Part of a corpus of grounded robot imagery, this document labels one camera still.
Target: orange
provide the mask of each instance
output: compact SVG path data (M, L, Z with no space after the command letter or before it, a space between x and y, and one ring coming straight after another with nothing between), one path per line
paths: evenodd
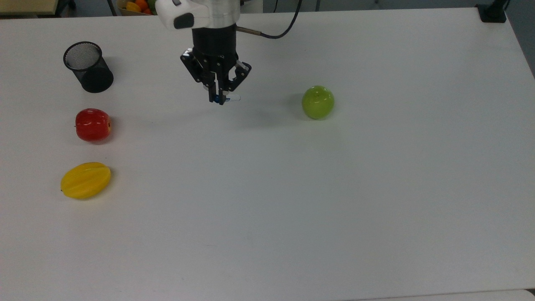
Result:
M145 0L135 0L135 4L137 4L139 8L141 8L141 11L144 11L149 8L149 4Z
M127 2L126 3L126 10L127 11L141 12L141 7L139 7L139 5L135 4L134 2Z

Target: black bracket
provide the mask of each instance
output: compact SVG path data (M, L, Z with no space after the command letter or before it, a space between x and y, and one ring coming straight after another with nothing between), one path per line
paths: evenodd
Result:
M232 80L228 81L227 88L229 91L234 91L241 82L247 77L249 72L251 71L251 65L237 61L236 63L236 70L234 71L236 73L236 77Z
M505 23L507 17L503 6L507 0L495 0L491 5L477 4L479 17L485 23Z

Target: pen holder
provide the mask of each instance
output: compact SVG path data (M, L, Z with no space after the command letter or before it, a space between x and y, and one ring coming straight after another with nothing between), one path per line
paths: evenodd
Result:
M95 43L84 41L70 46L63 54L63 63L87 92L105 91L113 83L113 73L102 57L102 50Z

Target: green apple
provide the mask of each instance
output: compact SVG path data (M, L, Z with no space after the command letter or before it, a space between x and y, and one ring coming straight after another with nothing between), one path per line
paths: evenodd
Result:
M323 86L314 86L303 95L303 111L312 119L325 118L334 107L332 92Z

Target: black cable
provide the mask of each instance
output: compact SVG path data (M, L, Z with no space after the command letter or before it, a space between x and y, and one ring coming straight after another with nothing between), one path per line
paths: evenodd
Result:
M301 3L302 2L303 2L303 0L299 0L299 2L297 3L297 9L295 10L294 18L292 19L292 22L290 23L290 26L288 26L288 28L283 33L281 33L279 35L268 35L268 34L265 34L265 33L261 33L260 36L266 37L268 39L280 39L281 37L285 36L290 31L290 29L292 29L292 26L295 23L295 19L297 19L297 14L299 13L299 9L301 8Z
M110 7L112 16L117 16L117 12L115 11L115 8L113 7L113 4L111 3L111 0L108 0L108 5Z

